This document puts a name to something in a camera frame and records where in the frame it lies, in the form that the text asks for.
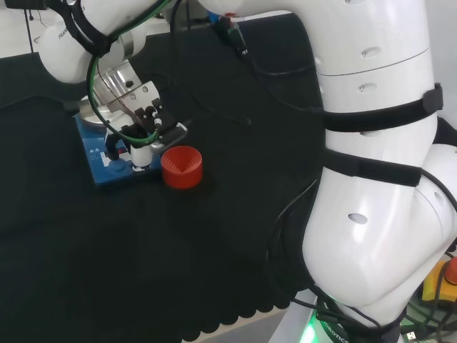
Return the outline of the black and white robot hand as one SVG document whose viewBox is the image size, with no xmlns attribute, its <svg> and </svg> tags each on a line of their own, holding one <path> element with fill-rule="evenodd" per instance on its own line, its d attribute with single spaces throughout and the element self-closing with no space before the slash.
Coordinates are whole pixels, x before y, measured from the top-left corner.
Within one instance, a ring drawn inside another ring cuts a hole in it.
<svg viewBox="0 0 457 343">
<path fill-rule="evenodd" d="M 165 107 L 153 82 L 148 82 L 123 95 L 107 106 L 116 109 L 107 123 L 105 145 L 107 157 L 122 157 L 117 149 L 122 143 L 127 150 L 124 157 L 133 172 L 143 172 L 160 162 L 161 155 L 188 133 Z"/>
</svg>

